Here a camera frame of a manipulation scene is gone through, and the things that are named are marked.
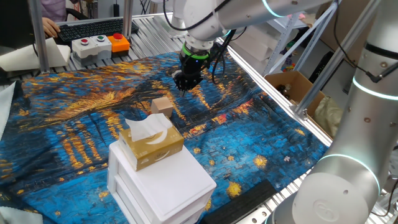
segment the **metal post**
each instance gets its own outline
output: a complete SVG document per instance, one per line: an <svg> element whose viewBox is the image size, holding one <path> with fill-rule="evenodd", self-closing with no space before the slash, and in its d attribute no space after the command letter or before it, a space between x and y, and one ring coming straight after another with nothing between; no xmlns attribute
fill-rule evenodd
<svg viewBox="0 0 398 224"><path fill-rule="evenodd" d="M35 47L39 56L40 71L42 73L50 72L49 58L47 54L47 47L45 45L43 20L42 20L42 6L40 0L29 1L30 14L32 16L33 31L35 34Z"/></svg>
<svg viewBox="0 0 398 224"><path fill-rule="evenodd" d="M357 19L354 26L348 32L347 36L344 38L343 43L341 44L345 51L348 51L351 48L352 44L362 33L362 30L369 24L380 2L381 0L371 0L366 6L365 10ZM321 72L320 76L313 84L310 91L304 96L304 99L297 106L293 105L293 110L297 115L299 115L301 118L306 117L306 110L308 106L311 104L312 100L318 95L318 92L324 86L326 81L330 78L331 74L343 58L344 53L340 48L338 48L335 54L330 59L329 63Z"/></svg>
<svg viewBox="0 0 398 224"><path fill-rule="evenodd" d="M326 18L322 19L321 24L319 24L319 27L316 29L315 33L313 34L313 37L311 38L310 42L308 43L307 47L305 48L303 54L301 55L300 59L296 63L296 66L294 67L293 71L300 71L300 69L303 67L305 61L307 60L308 56L312 52L315 44L318 42L319 38L321 37L323 31L325 30L326 26L329 24L331 18L333 17L336 9L337 9L337 2L333 2L333 4L329 7L328 11L324 12L322 16L325 16L326 13L329 13Z"/></svg>
<svg viewBox="0 0 398 224"><path fill-rule="evenodd" d="M273 51L273 53L271 54L271 56L269 57L266 69L262 73L264 76L267 75L270 72L271 67L273 66L273 64L275 63L276 59L278 58L278 55L283 50L283 48L286 46L287 39L289 38L289 35L292 32L294 24L297 22L297 19L299 19L299 15L300 15L299 12L295 13L289 19L289 21L287 23L287 26L286 26L286 30L280 35L278 44L277 44L275 50Z"/></svg>
<svg viewBox="0 0 398 224"><path fill-rule="evenodd" d="M131 38L132 23L132 0L124 0L123 31L122 34L127 40Z"/></svg>
<svg viewBox="0 0 398 224"><path fill-rule="evenodd" d="M279 61L277 63L274 64L274 66L271 68L271 70L269 71L269 73L272 73L280 64L284 63L286 58L293 53L293 51L318 27L319 28L316 29L313 38L311 39L310 43L308 44L307 48L305 49L304 53L302 54L302 56L300 57L300 60L298 61L298 64L301 63L303 64L305 62L305 60L307 59L308 55L310 54L310 52L312 51L314 45L316 44L316 42L318 41L318 39L320 38L320 36L322 35L323 30L325 29L325 27L327 26L327 24L329 23L331 17L333 17L333 14L335 12L336 6L334 4L332 4L324 13L323 15L314 23L314 25L309 28L309 30L306 31L306 33L304 33L303 36L301 36L299 38L299 40L294 43L294 45L284 54L284 56L279 59Z"/></svg>

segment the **patterned cloth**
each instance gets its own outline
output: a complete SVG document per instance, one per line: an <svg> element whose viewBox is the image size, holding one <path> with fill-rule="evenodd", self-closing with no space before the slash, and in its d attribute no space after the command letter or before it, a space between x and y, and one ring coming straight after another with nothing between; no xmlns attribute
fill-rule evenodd
<svg viewBox="0 0 398 224"><path fill-rule="evenodd" d="M108 147L125 118L146 118L162 96L187 149L217 183L203 215L265 180L282 190L326 151L228 54L220 84L205 71L185 96L171 78L178 65L169 53L23 83L0 142L0 205L39 212L47 223L127 223L106 188Z"/></svg>

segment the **black strip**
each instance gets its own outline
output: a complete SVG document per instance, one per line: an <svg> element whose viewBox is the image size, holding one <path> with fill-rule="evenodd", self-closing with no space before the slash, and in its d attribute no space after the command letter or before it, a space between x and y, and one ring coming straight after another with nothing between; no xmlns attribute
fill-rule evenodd
<svg viewBox="0 0 398 224"><path fill-rule="evenodd" d="M369 43L365 44L365 49L380 56L398 60L398 53L396 52L384 50L381 49L380 47L376 47L375 45L371 45Z"/></svg>
<svg viewBox="0 0 398 224"><path fill-rule="evenodd" d="M231 224L239 221L258 205L276 194L268 180L257 184L219 209L203 217L200 224Z"/></svg>
<svg viewBox="0 0 398 224"><path fill-rule="evenodd" d="M39 54L37 53L35 44L32 44L32 45L33 45L33 50L35 51L36 56L39 57Z"/></svg>

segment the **gold tissue box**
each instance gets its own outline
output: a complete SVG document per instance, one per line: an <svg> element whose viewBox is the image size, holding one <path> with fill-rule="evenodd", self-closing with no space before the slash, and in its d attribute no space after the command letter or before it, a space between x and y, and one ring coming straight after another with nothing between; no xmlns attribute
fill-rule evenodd
<svg viewBox="0 0 398 224"><path fill-rule="evenodd" d="M131 140L130 129L127 129L119 133L119 145L134 170L139 171L181 151L184 138L172 126L166 131L134 142Z"/></svg>

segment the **red button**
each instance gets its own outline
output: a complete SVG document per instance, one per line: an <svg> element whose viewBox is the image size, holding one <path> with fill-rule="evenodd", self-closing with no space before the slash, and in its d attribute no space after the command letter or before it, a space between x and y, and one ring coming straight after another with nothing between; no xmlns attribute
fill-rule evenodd
<svg viewBox="0 0 398 224"><path fill-rule="evenodd" d="M121 34L113 34L113 38L115 38L116 40L121 40L121 39L123 39L123 35L121 35Z"/></svg>

